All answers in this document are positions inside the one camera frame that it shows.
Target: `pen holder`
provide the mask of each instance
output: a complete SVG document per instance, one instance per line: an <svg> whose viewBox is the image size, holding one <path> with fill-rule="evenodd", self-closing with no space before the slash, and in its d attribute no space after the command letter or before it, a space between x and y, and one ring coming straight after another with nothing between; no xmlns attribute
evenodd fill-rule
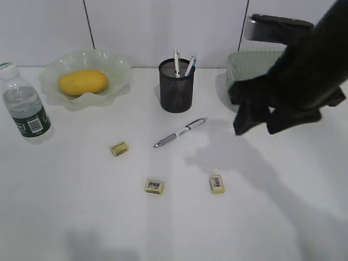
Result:
<svg viewBox="0 0 348 261"><path fill-rule="evenodd" d="M190 61L180 59L179 71L184 76ZM170 113L183 113L191 108L194 92L194 76L196 68L193 67L186 77L175 77L174 59L163 61L159 67L160 104Z"/></svg>

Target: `eraser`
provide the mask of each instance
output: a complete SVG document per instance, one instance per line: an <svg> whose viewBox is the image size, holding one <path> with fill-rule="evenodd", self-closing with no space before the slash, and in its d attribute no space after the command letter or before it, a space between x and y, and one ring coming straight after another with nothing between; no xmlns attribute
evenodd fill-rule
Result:
<svg viewBox="0 0 348 261"><path fill-rule="evenodd" d="M122 155L124 154L125 152L129 151L129 147L127 145L127 143L125 143L124 141L115 145L115 146L112 146L110 148L111 152L113 153L113 155L115 157L118 157L119 155Z"/></svg>
<svg viewBox="0 0 348 261"><path fill-rule="evenodd" d="M156 181L154 179L147 179L147 182L145 185L145 191L147 193L162 195L163 190L164 190L164 181Z"/></svg>
<svg viewBox="0 0 348 261"><path fill-rule="evenodd" d="M221 175L210 175L209 183L213 194L223 194L225 192Z"/></svg>

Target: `plastic bottle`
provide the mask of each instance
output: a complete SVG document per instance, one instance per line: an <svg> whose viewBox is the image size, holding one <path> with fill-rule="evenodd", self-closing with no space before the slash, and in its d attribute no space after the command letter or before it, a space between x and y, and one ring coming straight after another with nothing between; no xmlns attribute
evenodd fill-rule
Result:
<svg viewBox="0 0 348 261"><path fill-rule="evenodd" d="M32 144L50 139L54 129L33 86L12 63L0 63L0 79L5 106L23 138Z"/></svg>

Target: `mango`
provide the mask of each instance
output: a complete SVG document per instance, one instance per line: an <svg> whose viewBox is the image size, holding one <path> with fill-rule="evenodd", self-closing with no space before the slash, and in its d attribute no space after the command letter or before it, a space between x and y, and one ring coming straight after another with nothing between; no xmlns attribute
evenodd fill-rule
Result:
<svg viewBox="0 0 348 261"><path fill-rule="evenodd" d="M69 95L79 96L86 92L96 93L109 84L108 77L98 70L81 70L63 75L58 81L60 89Z"/></svg>

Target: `barcode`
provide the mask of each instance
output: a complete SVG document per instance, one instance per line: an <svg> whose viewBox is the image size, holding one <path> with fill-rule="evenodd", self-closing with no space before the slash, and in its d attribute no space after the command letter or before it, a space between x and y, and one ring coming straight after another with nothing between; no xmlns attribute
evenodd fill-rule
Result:
<svg viewBox="0 0 348 261"><path fill-rule="evenodd" d="M147 184L147 187L150 189L159 189L160 186L161 186L161 183L153 182L153 181L149 181L149 183Z"/></svg>
<svg viewBox="0 0 348 261"><path fill-rule="evenodd" d="M28 121L28 125L29 125L29 128L32 131L32 133L36 133L36 132L39 132L39 131L44 129L41 122L40 122L40 119Z"/></svg>
<svg viewBox="0 0 348 261"><path fill-rule="evenodd" d="M116 157L119 156L119 155L121 155L121 154L124 154L126 151L127 151L127 149L124 148L122 151L117 152L117 153L116 153Z"/></svg>
<svg viewBox="0 0 348 261"><path fill-rule="evenodd" d="M220 179L218 177L213 177L213 184L215 188L220 188L221 187Z"/></svg>

